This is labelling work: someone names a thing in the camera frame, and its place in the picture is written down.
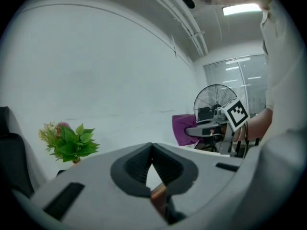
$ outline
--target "pink flower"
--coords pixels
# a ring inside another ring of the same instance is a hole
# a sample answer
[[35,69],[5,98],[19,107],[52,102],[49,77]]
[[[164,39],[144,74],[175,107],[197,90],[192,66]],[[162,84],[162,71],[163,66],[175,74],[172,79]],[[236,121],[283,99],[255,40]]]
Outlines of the pink flower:
[[69,124],[66,122],[59,122],[57,126],[64,126],[70,128]]
[[70,128],[69,124],[66,122],[59,122],[56,126],[56,130],[57,130],[57,137],[61,136],[62,130],[61,130],[61,126],[62,127],[67,127]]

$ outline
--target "black slot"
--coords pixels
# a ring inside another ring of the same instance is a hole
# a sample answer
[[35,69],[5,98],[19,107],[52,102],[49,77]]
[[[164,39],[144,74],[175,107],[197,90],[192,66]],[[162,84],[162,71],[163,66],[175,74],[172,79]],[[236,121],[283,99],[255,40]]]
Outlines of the black slot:
[[49,203],[44,211],[53,218],[61,220],[83,189],[84,185],[80,183],[70,183]]
[[217,168],[221,168],[228,171],[237,172],[237,170],[240,168],[239,166],[227,164],[227,163],[217,163],[215,165]]

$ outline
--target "purple cloth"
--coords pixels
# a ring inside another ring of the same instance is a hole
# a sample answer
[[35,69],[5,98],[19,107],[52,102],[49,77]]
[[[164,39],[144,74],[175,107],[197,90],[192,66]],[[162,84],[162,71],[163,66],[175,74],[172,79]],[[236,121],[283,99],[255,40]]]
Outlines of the purple cloth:
[[199,137],[188,136],[185,132],[186,128],[197,127],[195,115],[174,115],[172,123],[178,145],[192,145],[199,141]]

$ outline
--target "ceiling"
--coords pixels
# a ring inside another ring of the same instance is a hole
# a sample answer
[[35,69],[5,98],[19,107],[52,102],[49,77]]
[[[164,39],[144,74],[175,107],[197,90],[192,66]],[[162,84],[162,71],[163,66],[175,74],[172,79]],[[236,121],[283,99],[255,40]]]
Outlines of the ceiling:
[[224,16],[223,5],[210,5],[202,0],[193,0],[194,9],[189,9],[201,30],[208,51],[232,44],[261,40],[260,22],[262,12],[250,12]]

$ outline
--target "person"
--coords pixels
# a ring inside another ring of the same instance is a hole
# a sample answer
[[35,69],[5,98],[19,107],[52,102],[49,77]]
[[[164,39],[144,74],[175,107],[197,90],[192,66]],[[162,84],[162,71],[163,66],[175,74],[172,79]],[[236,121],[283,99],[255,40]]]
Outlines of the person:
[[[268,65],[266,108],[248,121],[248,140],[269,138],[307,124],[306,46],[278,0],[211,0],[212,4],[256,3],[263,11],[260,28]],[[239,129],[234,141],[245,139]]]

